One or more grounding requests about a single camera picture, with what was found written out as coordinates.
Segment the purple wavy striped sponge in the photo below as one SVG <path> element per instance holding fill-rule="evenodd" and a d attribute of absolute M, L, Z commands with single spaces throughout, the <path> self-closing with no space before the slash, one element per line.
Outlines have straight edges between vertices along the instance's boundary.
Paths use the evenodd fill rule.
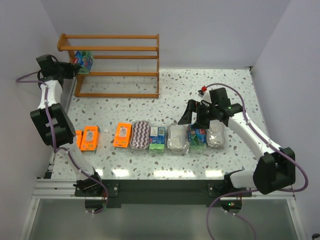
<path fill-rule="evenodd" d="M 148 121 L 136 121 L 132 125 L 130 146 L 134 150 L 145 150 L 150 144 L 151 125 Z"/>

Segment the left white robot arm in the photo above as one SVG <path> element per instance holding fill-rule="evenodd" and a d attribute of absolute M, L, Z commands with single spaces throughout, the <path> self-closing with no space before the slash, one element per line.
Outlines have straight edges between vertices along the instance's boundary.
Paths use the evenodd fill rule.
<path fill-rule="evenodd" d="M 63 151 L 76 174 L 74 187 L 90 196 L 106 199 L 108 190 L 94 167 L 85 160 L 77 145 L 76 130 L 60 100 L 64 80 L 77 76 L 81 66 L 77 63 L 61 62 L 46 54 L 36 58 L 40 70 L 37 72 L 41 100 L 36 110 L 30 113 L 41 139 L 53 151 Z"/>

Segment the blue label green sponge pack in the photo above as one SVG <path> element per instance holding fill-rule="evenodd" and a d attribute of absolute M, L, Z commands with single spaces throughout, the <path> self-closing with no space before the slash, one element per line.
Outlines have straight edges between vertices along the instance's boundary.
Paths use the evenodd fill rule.
<path fill-rule="evenodd" d="M 166 146 L 166 128 L 152 126 L 149 135 L 149 151 L 163 153 Z"/>

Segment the orange sponge box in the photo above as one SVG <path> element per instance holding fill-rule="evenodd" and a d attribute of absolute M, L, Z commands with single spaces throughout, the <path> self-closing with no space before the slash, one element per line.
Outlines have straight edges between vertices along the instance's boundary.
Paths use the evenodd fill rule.
<path fill-rule="evenodd" d="M 75 133 L 76 133 L 76 145 L 80 149 L 84 132 L 82 130 L 76 130 Z"/>
<path fill-rule="evenodd" d="M 115 132 L 113 146 L 116 148 L 127 148 L 131 141 L 132 124 L 119 122 Z"/>
<path fill-rule="evenodd" d="M 83 137 L 80 144 L 80 150 L 83 152 L 96 152 L 100 137 L 100 128 L 98 125 L 85 126 Z"/>

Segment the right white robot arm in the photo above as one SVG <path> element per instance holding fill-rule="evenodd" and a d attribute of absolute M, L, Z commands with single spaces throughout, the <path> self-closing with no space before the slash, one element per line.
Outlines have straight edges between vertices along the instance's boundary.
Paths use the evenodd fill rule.
<path fill-rule="evenodd" d="M 193 129 L 209 129 L 210 123 L 218 120 L 235 132 L 253 153 L 257 160 L 255 170 L 236 170 L 225 174 L 220 187 L 221 194 L 238 189 L 257 189 L 267 195 L 286 188 L 296 181 L 295 153 L 267 138 L 263 131 L 251 121 L 244 109 L 244 103 L 231 103 L 224 87 L 199 90 L 201 101 L 190 99 L 179 125 L 192 122 Z"/>

